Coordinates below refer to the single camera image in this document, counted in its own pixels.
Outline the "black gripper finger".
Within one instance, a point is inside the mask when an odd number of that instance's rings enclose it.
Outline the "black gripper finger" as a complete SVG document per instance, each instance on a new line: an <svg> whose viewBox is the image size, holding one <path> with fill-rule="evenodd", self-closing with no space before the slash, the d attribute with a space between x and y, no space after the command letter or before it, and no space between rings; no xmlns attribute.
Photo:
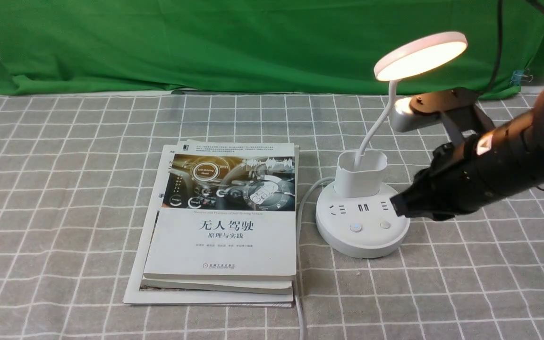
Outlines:
<svg viewBox="0 0 544 340"><path fill-rule="evenodd" d="M414 175L413 183L404 191L390 198L396 215L405 218L427 218L432 221L447 221L456 217L455 211L434 198L430 185L430 168L423 168Z"/></svg>

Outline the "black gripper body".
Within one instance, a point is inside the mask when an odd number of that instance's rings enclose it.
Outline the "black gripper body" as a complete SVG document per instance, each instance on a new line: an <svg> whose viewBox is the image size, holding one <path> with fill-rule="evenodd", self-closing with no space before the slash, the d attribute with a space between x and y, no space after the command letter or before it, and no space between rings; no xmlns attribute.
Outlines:
<svg viewBox="0 0 544 340"><path fill-rule="evenodd" d="M472 213L537 185L527 145L531 123L505 124L440 156L430 166L438 210Z"/></svg>

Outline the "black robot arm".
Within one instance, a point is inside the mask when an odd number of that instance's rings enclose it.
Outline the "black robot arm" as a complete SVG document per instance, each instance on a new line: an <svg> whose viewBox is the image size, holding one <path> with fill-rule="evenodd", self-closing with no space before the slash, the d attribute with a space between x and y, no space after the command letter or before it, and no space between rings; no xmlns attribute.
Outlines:
<svg viewBox="0 0 544 340"><path fill-rule="evenodd" d="M441 124L449 137L411 186L391 198L397 215L445 221L544 183L544 90L533 108L498 127L477 99L457 87L395 104L395 131Z"/></svg>

